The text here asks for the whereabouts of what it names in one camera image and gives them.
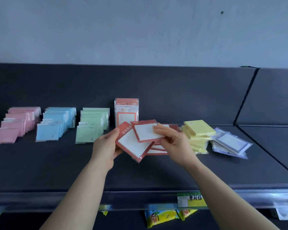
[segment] hand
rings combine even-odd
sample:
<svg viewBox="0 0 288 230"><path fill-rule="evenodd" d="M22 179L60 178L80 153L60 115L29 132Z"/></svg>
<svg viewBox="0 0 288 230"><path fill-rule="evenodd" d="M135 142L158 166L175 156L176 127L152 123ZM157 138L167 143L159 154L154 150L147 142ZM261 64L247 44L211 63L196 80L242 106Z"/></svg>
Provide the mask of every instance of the hand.
<svg viewBox="0 0 288 230"><path fill-rule="evenodd" d="M161 139L161 145L174 162L181 166L186 166L188 162L194 159L198 160L183 132L165 127L160 123L157 126L153 126L153 128L154 133L165 136L165 138Z"/></svg>
<svg viewBox="0 0 288 230"><path fill-rule="evenodd" d="M109 171L114 165L114 159L123 151L116 146L115 140L119 135L119 129L115 128L106 135L95 140L91 161L100 164Z"/></svg>

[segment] forearm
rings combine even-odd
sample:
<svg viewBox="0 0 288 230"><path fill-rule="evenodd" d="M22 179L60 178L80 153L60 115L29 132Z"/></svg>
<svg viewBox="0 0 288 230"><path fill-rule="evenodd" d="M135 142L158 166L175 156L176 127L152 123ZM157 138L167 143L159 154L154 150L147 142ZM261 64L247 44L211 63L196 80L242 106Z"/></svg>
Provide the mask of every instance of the forearm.
<svg viewBox="0 0 288 230"><path fill-rule="evenodd" d="M278 229L197 158L191 160L185 170L197 183L221 229Z"/></svg>
<svg viewBox="0 0 288 230"><path fill-rule="evenodd" d="M106 174L107 171L98 162L90 161L41 230L91 230L98 212Z"/></svg>

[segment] person's left hand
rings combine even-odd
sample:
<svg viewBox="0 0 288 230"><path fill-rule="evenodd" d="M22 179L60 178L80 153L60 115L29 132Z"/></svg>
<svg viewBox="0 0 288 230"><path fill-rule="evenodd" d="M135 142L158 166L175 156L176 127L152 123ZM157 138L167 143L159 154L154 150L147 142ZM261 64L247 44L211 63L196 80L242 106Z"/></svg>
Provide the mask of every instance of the person's left hand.
<svg viewBox="0 0 288 230"><path fill-rule="evenodd" d="M115 144L119 135L119 129L115 128L106 135L100 136L95 140L91 161L100 164L109 171L114 165L114 159L123 151Z"/></svg>

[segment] white wall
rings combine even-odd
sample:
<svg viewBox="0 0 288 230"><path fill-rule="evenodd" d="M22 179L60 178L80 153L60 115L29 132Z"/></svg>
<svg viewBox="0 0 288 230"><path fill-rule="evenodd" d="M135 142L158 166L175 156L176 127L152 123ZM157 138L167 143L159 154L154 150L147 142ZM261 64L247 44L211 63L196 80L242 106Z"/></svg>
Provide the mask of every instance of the white wall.
<svg viewBox="0 0 288 230"><path fill-rule="evenodd" d="M0 0L0 62L288 68L288 0Z"/></svg>

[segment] stack of green sticky notes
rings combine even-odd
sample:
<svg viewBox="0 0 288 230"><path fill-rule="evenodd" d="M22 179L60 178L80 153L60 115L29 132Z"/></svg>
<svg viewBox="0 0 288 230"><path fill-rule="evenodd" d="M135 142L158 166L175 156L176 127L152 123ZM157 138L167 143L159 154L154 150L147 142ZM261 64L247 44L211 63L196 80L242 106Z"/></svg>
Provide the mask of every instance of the stack of green sticky notes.
<svg viewBox="0 0 288 230"><path fill-rule="evenodd" d="M83 108L76 143L92 143L109 128L110 108Z"/></svg>

